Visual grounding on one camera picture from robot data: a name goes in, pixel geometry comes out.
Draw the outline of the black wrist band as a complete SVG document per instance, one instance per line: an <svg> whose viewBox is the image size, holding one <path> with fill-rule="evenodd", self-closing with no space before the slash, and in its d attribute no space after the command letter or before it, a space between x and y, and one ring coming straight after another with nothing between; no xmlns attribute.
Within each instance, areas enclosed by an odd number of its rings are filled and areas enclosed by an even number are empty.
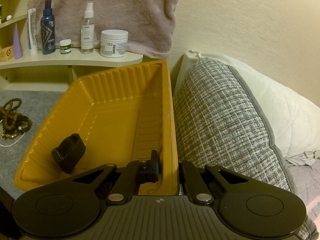
<svg viewBox="0 0 320 240"><path fill-rule="evenodd" d="M85 151L86 146L80 135L73 133L52 149L51 154L59 168L66 174L71 174Z"/></svg>

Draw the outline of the orange plastic tray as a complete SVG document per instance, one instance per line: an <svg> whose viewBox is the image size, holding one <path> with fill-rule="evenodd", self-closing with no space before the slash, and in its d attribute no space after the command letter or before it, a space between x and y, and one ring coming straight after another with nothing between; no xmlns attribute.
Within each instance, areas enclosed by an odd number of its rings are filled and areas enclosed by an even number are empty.
<svg viewBox="0 0 320 240"><path fill-rule="evenodd" d="M178 194L178 158L168 62L144 62L88 74L65 91L36 132L14 178L29 191L67 178L51 151L73 133L86 151L75 166L79 174L114 163L125 167L160 156L159 180L143 184L141 195Z"/></svg>

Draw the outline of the grey woven pillow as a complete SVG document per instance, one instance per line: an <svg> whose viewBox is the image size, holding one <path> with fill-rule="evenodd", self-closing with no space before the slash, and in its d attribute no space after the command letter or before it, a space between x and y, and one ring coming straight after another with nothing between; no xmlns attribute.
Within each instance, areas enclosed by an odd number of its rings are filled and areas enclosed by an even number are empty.
<svg viewBox="0 0 320 240"><path fill-rule="evenodd" d="M200 239L317 239L267 117L238 71L204 57L174 98L179 161L198 169L211 204L180 204Z"/></svg>

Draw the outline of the white quilted pillow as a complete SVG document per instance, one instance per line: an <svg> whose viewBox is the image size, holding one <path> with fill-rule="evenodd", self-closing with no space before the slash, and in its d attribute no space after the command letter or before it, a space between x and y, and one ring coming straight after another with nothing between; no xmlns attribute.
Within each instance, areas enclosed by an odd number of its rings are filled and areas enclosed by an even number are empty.
<svg viewBox="0 0 320 240"><path fill-rule="evenodd" d="M176 81L179 89L188 70L203 58L233 66L253 93L274 133L276 146L289 163L313 165L319 159L319 107L249 65L222 54L184 53Z"/></svg>

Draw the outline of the grey fluffy mat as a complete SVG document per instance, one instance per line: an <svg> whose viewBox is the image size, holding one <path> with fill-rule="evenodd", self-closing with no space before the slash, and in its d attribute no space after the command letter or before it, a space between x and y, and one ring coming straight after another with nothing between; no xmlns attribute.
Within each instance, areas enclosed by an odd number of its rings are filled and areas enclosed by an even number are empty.
<svg viewBox="0 0 320 240"><path fill-rule="evenodd" d="M22 100L18 112L27 116L31 129L15 139L1 139L1 188L17 199L24 191L14 186L14 177L20 162L43 121L63 92L32 90L1 90L1 105L13 98Z"/></svg>

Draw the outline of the cream wooden shelf unit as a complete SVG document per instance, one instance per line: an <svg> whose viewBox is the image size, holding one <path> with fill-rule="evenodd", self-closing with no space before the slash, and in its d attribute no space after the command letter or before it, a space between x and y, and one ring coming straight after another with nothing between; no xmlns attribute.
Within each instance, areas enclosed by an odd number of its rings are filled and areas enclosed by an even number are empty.
<svg viewBox="0 0 320 240"><path fill-rule="evenodd" d="M56 51L49 55L39 52L31 56L27 37L27 2L1 0L2 17L12 16L12 19L1 23L1 48L12 44L14 28L17 28L23 51L20 59L1 62L2 89L64 92L80 75L142 62L140 54L127 52L124 57L111 59L102 57L98 49L87 55L74 48L67 55Z"/></svg>

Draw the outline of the white cream jar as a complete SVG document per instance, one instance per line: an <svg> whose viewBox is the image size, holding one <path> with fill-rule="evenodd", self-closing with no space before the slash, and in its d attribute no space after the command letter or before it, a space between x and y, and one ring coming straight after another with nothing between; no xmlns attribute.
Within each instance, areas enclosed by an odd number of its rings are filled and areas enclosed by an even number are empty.
<svg viewBox="0 0 320 240"><path fill-rule="evenodd" d="M101 32L100 55L109 58L123 57L127 51L129 32L108 29Z"/></svg>

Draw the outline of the small green label jar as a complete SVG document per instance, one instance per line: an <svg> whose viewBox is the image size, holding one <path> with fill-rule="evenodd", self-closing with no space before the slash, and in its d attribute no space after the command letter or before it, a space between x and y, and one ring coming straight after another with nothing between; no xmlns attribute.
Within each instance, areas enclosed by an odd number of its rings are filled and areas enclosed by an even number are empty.
<svg viewBox="0 0 320 240"><path fill-rule="evenodd" d="M72 51L71 48L71 39L64 39L61 40L59 45L60 45L60 54L69 54Z"/></svg>

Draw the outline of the clear spray bottle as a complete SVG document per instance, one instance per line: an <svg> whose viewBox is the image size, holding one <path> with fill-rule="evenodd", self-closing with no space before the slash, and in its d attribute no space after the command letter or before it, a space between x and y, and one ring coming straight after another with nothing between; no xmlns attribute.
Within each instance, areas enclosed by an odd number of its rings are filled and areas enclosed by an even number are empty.
<svg viewBox="0 0 320 240"><path fill-rule="evenodd" d="M90 54L94 49L94 10L93 2L86 3L84 18L81 22L81 53Z"/></svg>

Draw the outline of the white blue tube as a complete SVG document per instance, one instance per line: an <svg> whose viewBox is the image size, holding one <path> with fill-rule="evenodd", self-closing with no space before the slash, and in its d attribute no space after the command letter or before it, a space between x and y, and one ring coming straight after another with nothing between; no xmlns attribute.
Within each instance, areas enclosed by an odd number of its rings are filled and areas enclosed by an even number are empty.
<svg viewBox="0 0 320 240"><path fill-rule="evenodd" d="M27 36L28 48L30 56L38 54L37 39L36 39L36 9L28 9L27 12Z"/></svg>

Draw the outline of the lavender tube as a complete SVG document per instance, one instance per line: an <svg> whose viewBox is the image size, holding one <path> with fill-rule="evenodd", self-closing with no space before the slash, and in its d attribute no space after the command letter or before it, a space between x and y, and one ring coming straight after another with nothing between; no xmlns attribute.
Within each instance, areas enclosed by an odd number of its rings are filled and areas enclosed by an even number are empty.
<svg viewBox="0 0 320 240"><path fill-rule="evenodd" d="M17 24L14 25L14 31L13 31L13 50L14 50L14 57L16 60L20 59L23 56Z"/></svg>

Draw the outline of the pink hanging towel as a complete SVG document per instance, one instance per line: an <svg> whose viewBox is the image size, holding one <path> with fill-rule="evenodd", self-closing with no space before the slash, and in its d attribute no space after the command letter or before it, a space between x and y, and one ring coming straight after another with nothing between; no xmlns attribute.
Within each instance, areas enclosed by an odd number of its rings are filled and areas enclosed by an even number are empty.
<svg viewBox="0 0 320 240"><path fill-rule="evenodd" d="M46 0L28 0L41 19ZM87 2L93 3L94 46L99 48L101 32L107 29L128 31L128 51L153 59L169 56L176 25L179 0L50 0L55 17L55 40L71 39L80 47L81 21Z"/></svg>

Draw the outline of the small cardboard box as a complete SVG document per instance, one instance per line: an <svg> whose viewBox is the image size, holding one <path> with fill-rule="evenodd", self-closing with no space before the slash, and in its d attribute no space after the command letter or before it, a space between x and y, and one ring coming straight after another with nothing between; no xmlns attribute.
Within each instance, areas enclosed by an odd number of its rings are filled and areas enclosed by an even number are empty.
<svg viewBox="0 0 320 240"><path fill-rule="evenodd" d="M0 49L0 62L7 62L14 57L13 45Z"/></svg>

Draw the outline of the dark blue spray bottle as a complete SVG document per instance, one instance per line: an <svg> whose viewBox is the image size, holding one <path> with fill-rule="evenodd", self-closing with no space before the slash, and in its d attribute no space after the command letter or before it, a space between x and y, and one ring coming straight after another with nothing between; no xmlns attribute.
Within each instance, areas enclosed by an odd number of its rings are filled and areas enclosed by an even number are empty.
<svg viewBox="0 0 320 240"><path fill-rule="evenodd" d="M43 16L41 18L42 53L54 53L55 48L55 17L52 10L52 0L44 2Z"/></svg>

